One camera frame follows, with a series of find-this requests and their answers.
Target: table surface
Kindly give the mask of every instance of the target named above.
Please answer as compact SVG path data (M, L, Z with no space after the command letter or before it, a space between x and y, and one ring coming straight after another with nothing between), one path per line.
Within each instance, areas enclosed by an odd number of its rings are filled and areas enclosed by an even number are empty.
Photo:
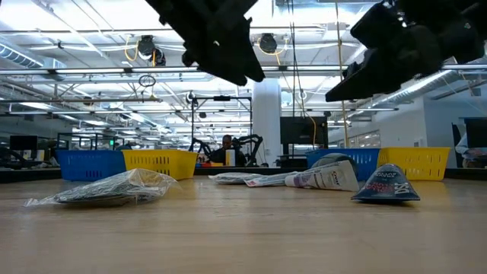
M24 208L61 180L0 185L2 273L487 273L487 183L414 182L421 202L180 182L157 202Z

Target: plastic basket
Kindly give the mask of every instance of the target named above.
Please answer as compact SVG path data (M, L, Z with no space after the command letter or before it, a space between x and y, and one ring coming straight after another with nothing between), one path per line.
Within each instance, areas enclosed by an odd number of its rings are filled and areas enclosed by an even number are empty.
M121 151L56 151L62 179L94 182L125 172Z
M409 180L443 180L450 148L382 148L378 166L396 164Z
M368 180L377 168L379 148L331 148L319 149L306 153L307 166L310 168L320 158L330 153L342 153L354 159L358 166L357 180Z
M171 176L176 180L193 178L198 153L178 150L122 151L127 170L144 168Z

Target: blue package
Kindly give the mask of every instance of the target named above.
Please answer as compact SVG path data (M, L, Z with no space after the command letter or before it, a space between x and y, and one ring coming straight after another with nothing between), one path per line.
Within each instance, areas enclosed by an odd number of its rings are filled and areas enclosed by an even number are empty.
M405 202L419 201L420 198L400 167L385 164L376 169L352 200Z

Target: yellow basket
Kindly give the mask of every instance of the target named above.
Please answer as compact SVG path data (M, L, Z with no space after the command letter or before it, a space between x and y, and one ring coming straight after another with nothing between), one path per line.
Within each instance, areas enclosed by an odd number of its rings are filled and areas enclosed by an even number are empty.
M382 148L377 166L396 164L409 180L443 180L450 148Z
M144 168L176 180L193 178L198 153L178 150L124 150L127 170Z

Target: clear plastic bag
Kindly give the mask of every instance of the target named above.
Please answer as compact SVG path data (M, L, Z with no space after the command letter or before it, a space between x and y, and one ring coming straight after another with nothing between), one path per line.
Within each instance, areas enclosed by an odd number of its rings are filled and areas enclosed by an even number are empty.
M24 206L148 202L162 197L172 186L178 186L172 177L150 170L134 169L41 200L29 199Z
M246 174L240 172L227 172L215 176L208 176L218 184L245 184L245 180L262 177L260 174Z
M254 178L245 178L245 183L249 187L259 187L259 186L285 186L285 179L287 176L294 176L298 174L297 171L290 172L286 174L276 174L276 175L259 175Z

